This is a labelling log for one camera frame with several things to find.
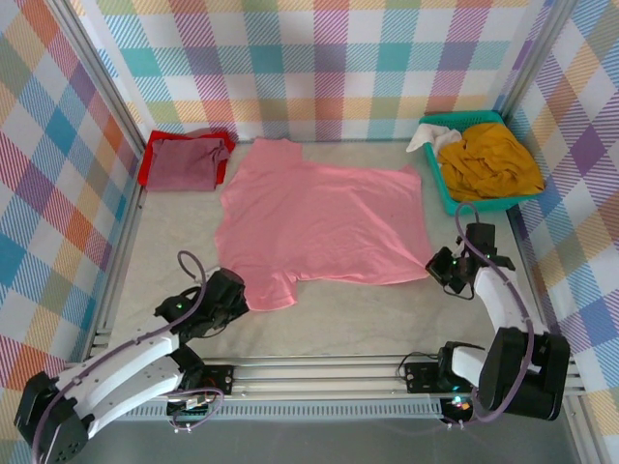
plaid wall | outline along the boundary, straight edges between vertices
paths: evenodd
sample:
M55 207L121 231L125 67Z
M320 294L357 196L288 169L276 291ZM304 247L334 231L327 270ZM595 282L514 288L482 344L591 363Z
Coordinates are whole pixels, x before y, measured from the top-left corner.
M543 4L74 0L145 133L309 141L407 138L425 113L492 108Z
M44 0L0 14L0 462L26 380L76 361L137 158Z
M534 48L535 40L540 36L540 32L544 29L544 25L546 20L548 19L548 15L552 7L556 4L557 0L545 0L544 5L540 9L538 16L535 18L535 22L533 26L529 30L528 35L526 36L526 40L520 49L520 53L518 54L510 72L503 83L503 87L501 88L501 93L499 97L496 99L494 103L493 109L495 111L501 110L501 105L505 102L505 99L510 95L512 89L514 88L514 84L516 83L518 77L520 76L520 72L522 71L522 65L526 62L531 54L531 51Z
M617 462L618 24L617 0L581 0L511 125L546 177L540 199L521 206L527 260Z

pink t-shirt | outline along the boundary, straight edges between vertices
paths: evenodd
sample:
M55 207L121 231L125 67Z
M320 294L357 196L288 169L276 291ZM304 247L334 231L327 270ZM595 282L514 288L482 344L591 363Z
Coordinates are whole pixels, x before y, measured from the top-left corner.
M421 179L303 161L301 145L257 139L221 195L220 264L246 283L250 309L297 302L296 281L367 284L427 276Z

yellow garment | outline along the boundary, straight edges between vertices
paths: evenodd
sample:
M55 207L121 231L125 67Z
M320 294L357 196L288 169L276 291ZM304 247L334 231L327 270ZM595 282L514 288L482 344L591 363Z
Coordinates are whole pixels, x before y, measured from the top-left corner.
M544 179L533 157L502 124L479 124L465 130L462 140L440 151L438 162L456 201L533 195L544 190Z

laundry basket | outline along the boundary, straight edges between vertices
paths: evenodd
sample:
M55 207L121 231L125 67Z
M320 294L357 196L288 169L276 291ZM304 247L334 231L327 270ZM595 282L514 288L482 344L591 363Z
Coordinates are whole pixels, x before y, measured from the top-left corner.
M461 111L456 113L432 114L430 116L424 116L419 120L419 123L446 126L449 129L456 129L460 132L464 132L471 126L482 123L504 124L501 116L494 111ZM426 150L427 162L429 162L432 169L432 174L436 180L436 185L438 185L438 191L440 192L441 199L443 200L445 211L448 215L453 216L456 214L458 202L455 201L455 199L453 199L449 194L449 190L447 189L445 181L443 180L443 175L441 174L440 166L436 160L436 155L434 154L434 150L432 150L432 145L429 143L425 144L424 150ZM504 211L509 210L521 201L530 200L536 196L537 194L527 196L510 196L507 198L473 201L472 203L478 211ZM471 209L464 208L462 213L471 213Z

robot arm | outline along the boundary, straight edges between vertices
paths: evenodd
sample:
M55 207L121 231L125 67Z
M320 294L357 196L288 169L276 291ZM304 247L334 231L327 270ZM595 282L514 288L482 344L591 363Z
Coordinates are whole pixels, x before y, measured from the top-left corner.
M514 265L498 256L494 226L472 223L468 243L497 265L521 297ZM461 246L454 255L443 247L427 264L429 273L456 296L466 286L479 296L496 332L488 351L466 343L448 342L439 352L441 384L459 388L464 379L477 389L477 399L488 411L496 410L515 383L527 348L528 330L512 289L486 260ZM559 415L570 360L570 346L562 335L548 333L537 309L525 302L534 332L533 358L507 413L552 421Z
M163 301L133 335L135 343L119 351L113 362L101 362L113 350L110 348L55 379L40 372L26 383L15 425L31 447L40 428L42 463L73 458L103 427L144 401L176 389L205 385L204 363L186 342L225 327L249 309L243 280L229 270L217 270L208 279L204 298L191 317L166 330L196 304L199 289L193 287ZM155 331L163 332L139 341ZM89 368L88 375L80 375ZM58 397L67 387L67 394ZM42 423L47 409L49 417Z

